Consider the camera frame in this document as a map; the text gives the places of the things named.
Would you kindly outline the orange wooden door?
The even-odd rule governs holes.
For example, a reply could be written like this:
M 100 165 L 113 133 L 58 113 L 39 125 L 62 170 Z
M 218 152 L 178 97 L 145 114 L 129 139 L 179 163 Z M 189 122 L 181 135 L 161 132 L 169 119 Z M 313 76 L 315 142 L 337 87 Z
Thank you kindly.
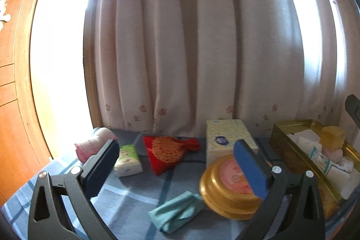
M 1 203 L 45 167 L 51 153 L 38 121 L 30 72 L 37 0 L 9 0 L 1 30 Z

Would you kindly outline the teal cloth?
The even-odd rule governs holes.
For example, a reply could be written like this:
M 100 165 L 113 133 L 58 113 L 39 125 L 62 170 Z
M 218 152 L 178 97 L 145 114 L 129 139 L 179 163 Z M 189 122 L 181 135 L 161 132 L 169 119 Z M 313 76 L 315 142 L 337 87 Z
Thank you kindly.
M 203 208 L 204 200 L 199 194 L 185 191 L 148 214 L 157 230 L 171 234 L 192 220 Z

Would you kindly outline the pink floral curtain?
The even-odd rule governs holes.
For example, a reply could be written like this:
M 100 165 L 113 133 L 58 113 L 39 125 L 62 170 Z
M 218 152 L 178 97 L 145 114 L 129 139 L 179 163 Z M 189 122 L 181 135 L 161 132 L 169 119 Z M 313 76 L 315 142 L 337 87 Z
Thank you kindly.
M 104 126 L 202 137 L 209 119 L 266 136 L 314 119 L 358 132 L 355 0 L 99 0 L 95 66 Z

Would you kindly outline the white flower door ornament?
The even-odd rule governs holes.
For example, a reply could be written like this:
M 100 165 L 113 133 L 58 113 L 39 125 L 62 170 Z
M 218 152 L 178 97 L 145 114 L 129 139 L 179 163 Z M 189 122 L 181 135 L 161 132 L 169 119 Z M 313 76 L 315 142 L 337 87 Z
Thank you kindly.
M 4 23 L 11 20 L 11 15 L 6 13 L 8 1 L 9 0 L 1 0 L 0 2 L 0 31 L 3 29 Z

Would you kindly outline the yellow sponge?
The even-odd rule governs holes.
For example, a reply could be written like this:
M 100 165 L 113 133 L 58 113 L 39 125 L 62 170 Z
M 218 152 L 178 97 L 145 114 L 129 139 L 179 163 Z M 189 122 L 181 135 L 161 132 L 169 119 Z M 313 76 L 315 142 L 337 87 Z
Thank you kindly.
M 337 126 L 322 128 L 320 144 L 328 150 L 341 149 L 345 141 L 345 132 Z

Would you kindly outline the green tissue packet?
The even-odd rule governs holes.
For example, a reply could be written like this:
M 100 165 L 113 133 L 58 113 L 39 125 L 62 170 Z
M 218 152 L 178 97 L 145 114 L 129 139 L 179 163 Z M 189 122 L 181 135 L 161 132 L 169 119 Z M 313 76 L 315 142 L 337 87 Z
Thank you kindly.
M 143 172 L 141 161 L 132 144 L 120 147 L 113 170 L 117 177 L 128 177 Z

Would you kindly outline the round gold tin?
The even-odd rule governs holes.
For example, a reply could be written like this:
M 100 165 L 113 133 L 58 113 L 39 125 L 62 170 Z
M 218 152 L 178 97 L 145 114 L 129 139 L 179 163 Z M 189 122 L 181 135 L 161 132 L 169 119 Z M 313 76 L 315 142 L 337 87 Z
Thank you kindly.
M 261 205 L 233 155 L 217 159 L 200 179 L 200 194 L 205 204 L 220 216 L 249 220 Z

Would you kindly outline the yellow tissue pack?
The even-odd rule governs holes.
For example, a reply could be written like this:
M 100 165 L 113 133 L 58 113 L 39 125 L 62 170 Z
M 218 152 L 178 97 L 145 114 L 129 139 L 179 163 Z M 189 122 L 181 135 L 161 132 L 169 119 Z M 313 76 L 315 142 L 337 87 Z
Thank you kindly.
M 206 167 L 233 154 L 234 144 L 243 140 L 257 153 L 259 147 L 241 119 L 209 119 L 206 122 Z

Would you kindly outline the white gauze roll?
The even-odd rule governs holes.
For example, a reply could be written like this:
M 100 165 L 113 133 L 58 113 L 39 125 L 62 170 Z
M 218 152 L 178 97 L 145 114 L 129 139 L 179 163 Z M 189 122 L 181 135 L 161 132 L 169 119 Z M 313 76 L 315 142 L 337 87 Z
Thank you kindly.
M 297 139 L 296 145 L 307 155 L 310 156 L 310 154 L 313 151 L 313 148 L 315 148 L 318 152 L 322 151 L 322 145 L 318 141 L 311 141 L 307 138 L 299 137 Z

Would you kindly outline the cotton swab packet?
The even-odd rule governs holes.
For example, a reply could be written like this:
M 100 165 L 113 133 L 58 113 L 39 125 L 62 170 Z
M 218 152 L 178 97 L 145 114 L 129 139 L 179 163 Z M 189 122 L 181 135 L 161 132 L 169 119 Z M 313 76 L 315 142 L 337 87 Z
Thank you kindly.
M 313 148 L 313 151 L 310 154 L 309 158 L 325 175 L 329 175 L 335 172 L 343 172 L 349 174 L 338 164 L 333 163 L 331 160 L 327 159 L 327 157 L 325 157 L 323 153 L 318 152 L 315 148 Z

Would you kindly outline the red embroidered pouch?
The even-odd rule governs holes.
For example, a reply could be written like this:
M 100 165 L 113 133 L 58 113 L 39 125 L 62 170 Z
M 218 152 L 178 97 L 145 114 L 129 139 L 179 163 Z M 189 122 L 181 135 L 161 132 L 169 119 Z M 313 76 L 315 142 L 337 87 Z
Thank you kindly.
M 155 175 L 175 168 L 182 162 L 186 153 L 198 152 L 201 149 L 200 142 L 195 138 L 144 136 L 143 142 Z

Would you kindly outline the white cotton balls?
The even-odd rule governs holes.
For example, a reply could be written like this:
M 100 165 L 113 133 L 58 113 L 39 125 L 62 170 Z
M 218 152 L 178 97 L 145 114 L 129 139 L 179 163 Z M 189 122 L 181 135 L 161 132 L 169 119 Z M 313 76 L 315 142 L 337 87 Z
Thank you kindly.
M 352 159 L 347 157 L 342 157 L 338 163 L 338 165 L 346 170 L 346 172 L 351 173 L 354 170 L 354 162 Z

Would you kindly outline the pink fluffy puff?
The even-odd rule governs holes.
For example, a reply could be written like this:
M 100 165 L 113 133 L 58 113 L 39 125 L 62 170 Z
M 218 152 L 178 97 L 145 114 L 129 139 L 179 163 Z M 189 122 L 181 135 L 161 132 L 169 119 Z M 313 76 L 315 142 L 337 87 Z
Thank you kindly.
M 322 153 L 327 159 L 331 160 L 333 163 L 338 164 L 343 157 L 343 151 L 341 148 L 330 150 L 325 146 L 322 147 Z

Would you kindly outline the gold rectangular tin tray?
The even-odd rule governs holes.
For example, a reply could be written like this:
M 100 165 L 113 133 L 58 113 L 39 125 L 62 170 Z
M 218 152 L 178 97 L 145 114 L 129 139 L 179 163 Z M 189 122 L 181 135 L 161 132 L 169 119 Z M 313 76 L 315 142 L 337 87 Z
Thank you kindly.
M 356 203 L 359 199 L 359 186 L 355 187 L 348 199 L 344 199 L 314 162 L 289 138 L 289 134 L 299 134 L 305 130 L 321 135 L 322 128 L 323 124 L 313 119 L 276 122 L 269 144 L 291 172 L 302 174 L 307 170 L 313 171 L 317 178 L 325 219 L 328 220 L 347 203 L 350 205 Z

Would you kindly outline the pink rolled towel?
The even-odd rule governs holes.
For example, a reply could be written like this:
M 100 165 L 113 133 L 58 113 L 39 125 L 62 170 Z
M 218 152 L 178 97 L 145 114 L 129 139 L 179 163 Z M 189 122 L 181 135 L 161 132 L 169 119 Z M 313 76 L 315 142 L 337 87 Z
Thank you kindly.
M 106 127 L 97 128 L 92 136 L 81 143 L 75 144 L 75 152 L 81 163 L 96 155 L 109 140 L 117 140 L 115 134 Z

